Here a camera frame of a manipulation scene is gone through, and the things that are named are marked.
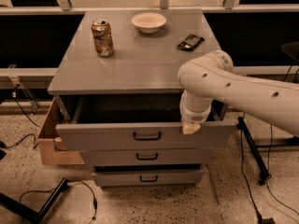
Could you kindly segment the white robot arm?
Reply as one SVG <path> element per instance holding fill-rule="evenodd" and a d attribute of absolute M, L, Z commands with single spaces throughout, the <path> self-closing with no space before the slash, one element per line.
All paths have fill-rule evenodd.
<path fill-rule="evenodd" d="M 222 50 L 187 61 L 178 70 L 178 81 L 185 122 L 205 122 L 211 103 L 219 101 L 299 136 L 298 84 L 236 75 L 232 59 Z"/>

